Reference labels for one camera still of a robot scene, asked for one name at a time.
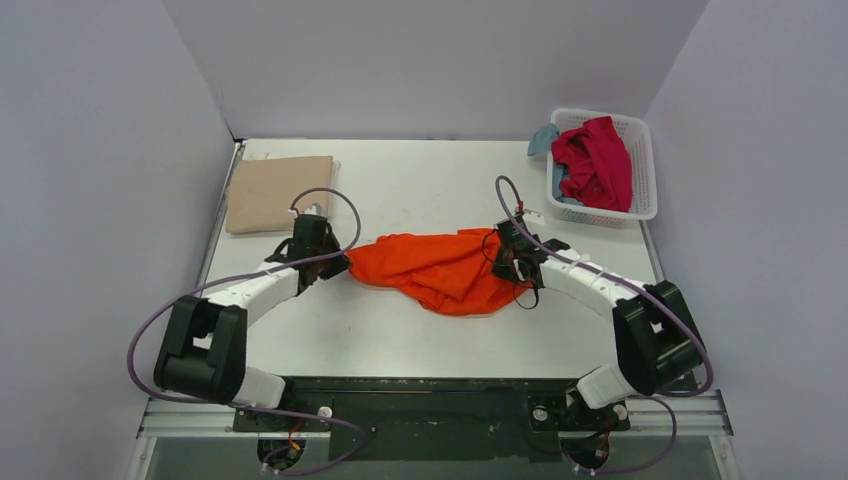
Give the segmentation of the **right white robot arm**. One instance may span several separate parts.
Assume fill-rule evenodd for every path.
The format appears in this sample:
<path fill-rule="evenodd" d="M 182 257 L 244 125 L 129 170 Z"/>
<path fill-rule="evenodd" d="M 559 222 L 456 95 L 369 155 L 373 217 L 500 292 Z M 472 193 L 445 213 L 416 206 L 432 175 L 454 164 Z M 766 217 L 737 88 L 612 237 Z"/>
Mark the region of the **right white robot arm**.
<path fill-rule="evenodd" d="M 612 325 L 615 361 L 583 375 L 567 393 L 565 413 L 575 427 L 593 427 L 606 406 L 629 396 L 667 395 L 672 383 L 704 364 L 704 345 L 673 283 L 621 277 L 565 242 L 540 242 L 520 218 L 499 222 L 494 232 L 496 277 L 569 296 Z"/>

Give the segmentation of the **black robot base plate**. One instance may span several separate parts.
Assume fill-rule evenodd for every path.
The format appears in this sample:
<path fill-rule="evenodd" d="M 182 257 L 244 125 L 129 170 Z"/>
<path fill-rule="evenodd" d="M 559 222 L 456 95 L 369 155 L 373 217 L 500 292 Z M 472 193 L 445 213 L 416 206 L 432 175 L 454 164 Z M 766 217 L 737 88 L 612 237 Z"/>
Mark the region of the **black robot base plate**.
<path fill-rule="evenodd" d="M 258 452 L 289 468 L 317 437 L 331 458 L 360 461 L 572 461 L 598 469 L 611 436 L 635 430 L 643 398 L 593 410 L 573 379 L 295 377 L 278 413 L 238 409 L 239 433 L 269 435 Z"/>

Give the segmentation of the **orange t shirt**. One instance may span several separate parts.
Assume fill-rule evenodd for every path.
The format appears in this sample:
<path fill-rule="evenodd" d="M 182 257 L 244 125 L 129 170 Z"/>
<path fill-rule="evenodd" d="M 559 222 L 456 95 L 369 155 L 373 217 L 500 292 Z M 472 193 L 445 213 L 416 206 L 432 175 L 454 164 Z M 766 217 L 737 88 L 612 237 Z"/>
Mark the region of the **orange t shirt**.
<path fill-rule="evenodd" d="M 492 314 L 528 290 L 492 273 L 501 243 L 492 228 L 389 234 L 347 252 L 359 282 L 393 288 L 447 316 Z"/>

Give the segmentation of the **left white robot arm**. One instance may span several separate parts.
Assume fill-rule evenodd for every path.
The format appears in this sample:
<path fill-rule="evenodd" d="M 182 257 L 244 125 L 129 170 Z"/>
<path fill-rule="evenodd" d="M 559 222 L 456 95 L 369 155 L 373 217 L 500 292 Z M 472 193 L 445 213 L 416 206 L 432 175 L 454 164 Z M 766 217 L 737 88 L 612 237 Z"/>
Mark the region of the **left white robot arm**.
<path fill-rule="evenodd" d="M 185 295 L 171 309 L 154 367 L 157 387 L 222 405 L 254 405 L 272 429 L 292 426 L 298 402 L 286 380 L 247 363 L 249 328 L 318 280 L 350 266 L 329 220 L 302 214 L 284 240 L 243 281 L 206 297 Z"/>

